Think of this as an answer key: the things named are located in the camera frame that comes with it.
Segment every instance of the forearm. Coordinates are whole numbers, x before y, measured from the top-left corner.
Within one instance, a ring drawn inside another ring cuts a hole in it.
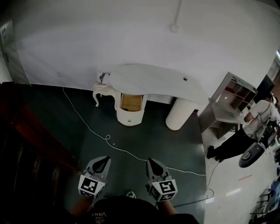
[[[163,201],[163,202],[158,202],[157,203],[158,210],[161,211],[162,213],[166,215],[175,215],[178,214],[178,212],[175,210],[171,202],[168,201]]]
[[[77,217],[82,216],[88,211],[89,206],[92,204],[92,199],[81,197],[71,211],[71,214]]]

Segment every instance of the black t-shirt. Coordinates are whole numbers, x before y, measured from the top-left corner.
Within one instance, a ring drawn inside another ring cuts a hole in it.
[[[107,198],[95,203],[78,224],[123,224],[123,223],[188,223],[198,224],[189,214],[166,216],[149,202],[120,196]]]

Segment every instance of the white shirt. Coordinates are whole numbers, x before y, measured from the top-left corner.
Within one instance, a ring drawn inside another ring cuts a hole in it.
[[[266,122],[270,120],[278,120],[279,113],[276,107],[269,103],[268,101],[261,100],[255,106],[250,109],[250,113],[253,115],[254,119],[249,122],[244,128],[244,132],[250,138],[258,140],[263,135],[266,127]]]

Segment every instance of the person in white shirt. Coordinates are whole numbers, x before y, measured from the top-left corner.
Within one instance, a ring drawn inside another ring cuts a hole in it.
[[[266,100],[261,100],[253,106],[244,118],[248,123],[244,129],[237,131],[218,148],[214,149],[213,146],[210,146],[207,158],[215,157],[217,161],[221,162],[224,159],[243,154],[254,142],[257,142],[265,131],[268,119],[280,120],[278,110],[272,102],[273,96],[270,94]]]

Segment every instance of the floor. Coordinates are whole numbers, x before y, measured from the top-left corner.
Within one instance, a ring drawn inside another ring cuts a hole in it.
[[[62,88],[33,85],[32,88],[21,86],[21,89],[41,123],[80,159],[80,170],[92,158],[103,155],[112,158],[109,183],[102,196],[123,195],[133,190],[138,198],[154,203],[144,187],[147,183],[145,163],[110,148],[105,141],[89,132],[73,111]],[[179,131],[170,131],[165,126],[165,118],[171,106],[150,101],[147,102],[142,123],[136,127],[125,127],[117,122],[112,97],[103,97],[96,108],[90,91],[68,88],[65,91],[89,126],[102,136],[110,134],[110,142],[116,147],[140,158],[156,158],[170,167],[200,174],[206,171],[206,179],[170,171],[179,189],[172,201],[175,206],[204,199],[206,195],[212,196],[211,191],[205,192],[206,183],[217,162],[205,159],[204,149],[209,145],[219,146],[232,133],[217,140],[207,130],[201,137],[196,114],[192,114]],[[209,185],[215,192],[214,198],[179,207],[178,212],[192,214],[200,224],[247,224],[259,195],[277,178],[277,165],[269,152],[248,168],[240,168],[238,161],[239,156],[227,159],[216,167]],[[78,180],[79,176],[74,176],[65,184],[61,203],[66,209],[71,209],[79,197]]]
[[[125,195],[133,190],[137,198],[155,204],[148,195],[145,162],[111,148],[91,133],[73,110],[61,87],[22,85],[22,94],[42,125],[74,156],[79,158],[79,170],[89,160],[108,155],[112,158],[108,185],[101,196]],[[65,92],[89,126],[102,136],[111,135],[110,143],[142,159],[160,160],[169,167],[205,174],[205,158],[197,114],[193,113],[179,131],[170,131],[165,119],[171,105],[148,101],[143,121],[135,127],[125,127],[116,119],[113,97],[102,97],[95,107],[92,92],[65,88]],[[170,170],[176,179],[178,194],[174,206],[205,198],[206,177]],[[70,210],[79,198],[79,176],[65,183],[61,205]],[[205,201],[178,207],[180,213],[192,214],[200,224],[204,220]]]

